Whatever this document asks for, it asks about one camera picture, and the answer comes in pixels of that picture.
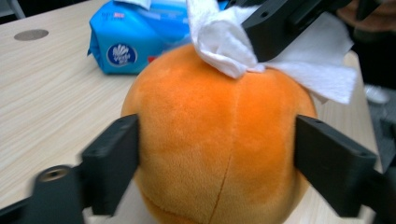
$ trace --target white tissue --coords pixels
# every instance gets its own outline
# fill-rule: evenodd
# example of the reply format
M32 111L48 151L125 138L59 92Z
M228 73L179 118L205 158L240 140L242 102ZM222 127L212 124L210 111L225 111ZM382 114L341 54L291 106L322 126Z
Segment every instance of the white tissue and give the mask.
M138 5L146 10L149 10L149 7L151 6L151 0L114 0L114 1Z
M229 77L265 67L283 71L319 97L348 104L357 73L342 65L352 47L344 24L322 14L277 57L258 63L241 23L257 7L219 11L215 0L187 0L192 44L200 57Z

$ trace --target orange plush ball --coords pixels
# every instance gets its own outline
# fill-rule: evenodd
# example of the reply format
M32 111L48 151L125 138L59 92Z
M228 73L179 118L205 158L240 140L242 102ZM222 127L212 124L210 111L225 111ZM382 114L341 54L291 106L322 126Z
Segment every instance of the orange plush ball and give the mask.
M282 72L232 79L185 46L137 77L122 109L134 113L134 179L161 223L281 223L305 193L293 165L295 118L316 112Z

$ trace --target wooden table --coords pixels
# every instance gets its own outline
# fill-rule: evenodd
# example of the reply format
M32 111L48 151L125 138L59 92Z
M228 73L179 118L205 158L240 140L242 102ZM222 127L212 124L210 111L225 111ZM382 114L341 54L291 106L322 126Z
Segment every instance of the wooden table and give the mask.
M27 197L33 177L58 164L78 164L79 152L120 116L133 76L106 76L87 57L89 19L105 0L91 0L0 25L0 208ZM44 29L49 35L17 41ZM359 67L356 56L346 57ZM317 102L319 117L376 151L361 80L350 105ZM135 184L111 219L90 223L155 223ZM341 219L310 189L287 223L363 223Z

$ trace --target blue tissue package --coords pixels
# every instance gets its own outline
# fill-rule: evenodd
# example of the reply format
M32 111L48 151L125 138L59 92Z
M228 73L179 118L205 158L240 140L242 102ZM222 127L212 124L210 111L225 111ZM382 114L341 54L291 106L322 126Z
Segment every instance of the blue tissue package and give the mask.
M186 3L152 0L150 9L110 1L91 18L92 54L106 74L138 74L164 52L190 43Z

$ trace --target screw hole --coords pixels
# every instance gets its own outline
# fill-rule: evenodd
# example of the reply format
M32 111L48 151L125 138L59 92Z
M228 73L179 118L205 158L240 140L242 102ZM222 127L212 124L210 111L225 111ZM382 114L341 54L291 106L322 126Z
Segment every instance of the screw hole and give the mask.
M262 17L262 18L265 18L265 17L268 16L268 14L269 14L269 13L268 13L267 11L264 11L264 12L261 14L261 17Z
M40 181L42 182L50 182L52 180L57 180L60 179L64 176L66 176L68 173L68 171L66 169L56 169L56 170L51 170L48 171L46 173L44 173L41 178Z

